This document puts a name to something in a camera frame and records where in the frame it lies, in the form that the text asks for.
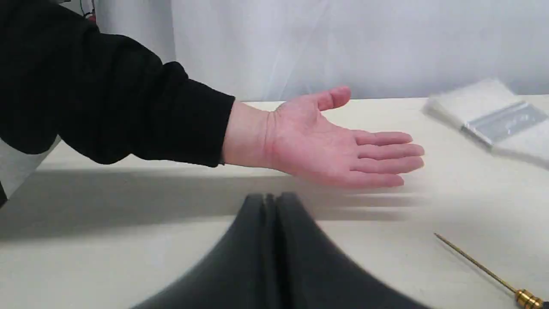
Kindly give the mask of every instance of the white backdrop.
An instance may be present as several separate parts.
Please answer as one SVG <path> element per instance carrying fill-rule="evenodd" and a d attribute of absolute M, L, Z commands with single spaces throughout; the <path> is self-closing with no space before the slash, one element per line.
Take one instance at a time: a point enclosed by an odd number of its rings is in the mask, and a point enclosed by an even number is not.
<path fill-rule="evenodd" d="M 96 0 L 129 35 L 241 100 L 349 85 L 354 98 L 416 97 L 499 77 L 549 93 L 543 0 Z"/>

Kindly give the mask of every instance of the hand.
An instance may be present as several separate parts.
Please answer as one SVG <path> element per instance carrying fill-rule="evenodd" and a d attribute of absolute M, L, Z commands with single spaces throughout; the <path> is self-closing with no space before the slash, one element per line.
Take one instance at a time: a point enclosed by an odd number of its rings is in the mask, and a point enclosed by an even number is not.
<path fill-rule="evenodd" d="M 295 98 L 270 113 L 265 153 L 269 167 L 323 185 L 393 187 L 398 174 L 423 166 L 421 146 L 405 133 L 368 133 L 329 122 L 321 111 L 345 105 L 347 87 Z"/>

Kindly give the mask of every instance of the black sleeve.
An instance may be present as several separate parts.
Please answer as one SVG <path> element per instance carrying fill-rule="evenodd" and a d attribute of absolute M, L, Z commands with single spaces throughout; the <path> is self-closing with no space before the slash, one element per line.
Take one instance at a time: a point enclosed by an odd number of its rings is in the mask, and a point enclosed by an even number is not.
<path fill-rule="evenodd" d="M 49 0 L 3 1 L 2 140 L 40 153 L 59 135 L 103 164 L 130 154 L 218 164 L 233 96 Z"/>

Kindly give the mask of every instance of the white table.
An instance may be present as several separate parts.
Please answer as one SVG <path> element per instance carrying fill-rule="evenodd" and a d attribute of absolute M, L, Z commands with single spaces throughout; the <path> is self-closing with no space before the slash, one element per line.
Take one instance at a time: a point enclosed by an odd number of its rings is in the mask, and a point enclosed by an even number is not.
<path fill-rule="evenodd" d="M 528 99 L 549 109 L 549 97 Z M 271 170 L 133 157 L 101 166 L 61 144 L 0 211 L 1 306 L 129 308 L 196 264 L 247 193 L 286 190 L 352 259 L 433 308 L 515 308 L 434 231 L 549 299 L 549 171 L 491 156 L 424 116 L 424 102 L 352 101 L 326 113 L 350 128 L 409 132 L 427 151 L 404 187 L 353 195 Z"/>

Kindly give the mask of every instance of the wrist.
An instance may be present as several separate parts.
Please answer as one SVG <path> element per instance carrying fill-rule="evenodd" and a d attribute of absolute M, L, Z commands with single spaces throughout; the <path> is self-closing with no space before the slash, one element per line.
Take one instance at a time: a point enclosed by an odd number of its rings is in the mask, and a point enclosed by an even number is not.
<path fill-rule="evenodd" d="M 223 142 L 223 161 L 246 167 L 271 167 L 267 133 L 271 113 L 235 101 Z"/>

